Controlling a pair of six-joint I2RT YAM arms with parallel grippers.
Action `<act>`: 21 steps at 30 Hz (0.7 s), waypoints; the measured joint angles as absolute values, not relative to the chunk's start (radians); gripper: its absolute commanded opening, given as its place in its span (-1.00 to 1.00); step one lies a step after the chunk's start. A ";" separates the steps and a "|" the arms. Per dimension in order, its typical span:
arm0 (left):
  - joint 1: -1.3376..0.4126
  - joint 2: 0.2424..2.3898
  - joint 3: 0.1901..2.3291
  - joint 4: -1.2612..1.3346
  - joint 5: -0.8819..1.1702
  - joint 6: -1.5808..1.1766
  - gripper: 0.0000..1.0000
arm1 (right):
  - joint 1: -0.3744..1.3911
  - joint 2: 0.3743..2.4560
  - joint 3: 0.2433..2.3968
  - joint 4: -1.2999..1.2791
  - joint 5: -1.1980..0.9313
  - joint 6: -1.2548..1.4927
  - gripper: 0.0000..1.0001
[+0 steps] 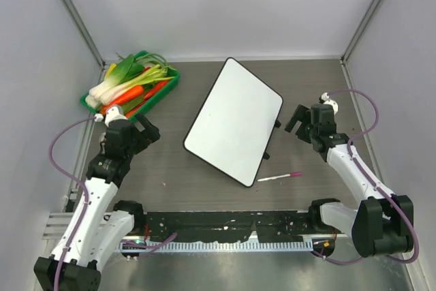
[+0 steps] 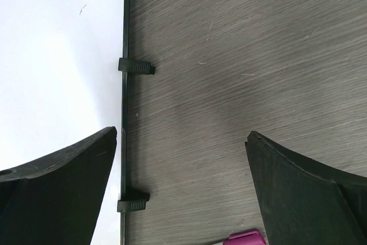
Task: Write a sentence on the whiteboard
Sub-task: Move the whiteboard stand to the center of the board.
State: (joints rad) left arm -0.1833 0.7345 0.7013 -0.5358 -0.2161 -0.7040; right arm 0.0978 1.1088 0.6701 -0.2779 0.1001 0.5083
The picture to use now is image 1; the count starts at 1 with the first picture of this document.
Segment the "white whiteboard with black frame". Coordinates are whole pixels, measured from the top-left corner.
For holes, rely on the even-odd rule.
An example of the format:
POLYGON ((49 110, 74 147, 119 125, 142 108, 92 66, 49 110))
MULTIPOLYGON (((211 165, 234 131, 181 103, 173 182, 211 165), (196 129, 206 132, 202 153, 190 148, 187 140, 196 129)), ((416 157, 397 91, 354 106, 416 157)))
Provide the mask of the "white whiteboard with black frame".
POLYGON ((184 149, 251 187, 283 97, 234 58, 227 58, 183 140, 184 149))

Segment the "white marker with pink cap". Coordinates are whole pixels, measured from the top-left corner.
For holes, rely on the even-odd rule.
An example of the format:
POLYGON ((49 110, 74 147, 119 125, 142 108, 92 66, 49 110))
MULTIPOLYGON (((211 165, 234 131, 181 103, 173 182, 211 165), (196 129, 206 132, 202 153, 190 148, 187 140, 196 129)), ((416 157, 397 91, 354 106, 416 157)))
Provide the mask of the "white marker with pink cap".
POLYGON ((258 179, 257 182, 273 181, 276 179, 283 179, 283 178, 288 178, 288 177, 299 177, 299 176, 302 176, 302 172, 291 172, 291 173, 287 173, 287 174, 281 174, 281 175, 277 175, 277 176, 261 178, 261 179, 258 179))

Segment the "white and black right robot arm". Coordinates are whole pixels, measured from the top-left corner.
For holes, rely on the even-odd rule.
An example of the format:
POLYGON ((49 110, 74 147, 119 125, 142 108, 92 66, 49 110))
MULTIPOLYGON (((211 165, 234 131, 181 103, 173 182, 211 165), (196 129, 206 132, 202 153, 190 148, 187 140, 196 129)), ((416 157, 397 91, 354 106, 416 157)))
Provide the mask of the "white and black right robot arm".
POLYGON ((334 114, 334 106, 328 102, 309 108, 299 104, 285 126, 286 132, 295 129, 298 139, 312 145, 359 203, 354 210, 335 198, 314 200, 307 217, 310 229, 316 233, 328 228, 341 231, 363 258, 412 251, 412 201, 395 194, 373 174, 349 137, 337 132, 334 114))

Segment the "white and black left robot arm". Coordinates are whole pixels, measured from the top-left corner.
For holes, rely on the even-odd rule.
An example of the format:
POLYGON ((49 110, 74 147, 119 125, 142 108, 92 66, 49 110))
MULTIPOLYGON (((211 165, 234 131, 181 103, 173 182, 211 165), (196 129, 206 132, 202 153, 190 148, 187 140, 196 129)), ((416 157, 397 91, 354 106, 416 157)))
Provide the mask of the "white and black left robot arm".
POLYGON ((43 290, 97 290, 102 270, 127 234, 145 227, 142 205, 122 201, 102 225, 106 209, 118 192, 135 155, 160 138, 159 129, 143 114, 127 119, 116 107, 106 115, 99 153, 89 162, 80 202, 51 254, 39 257, 33 271, 43 290))

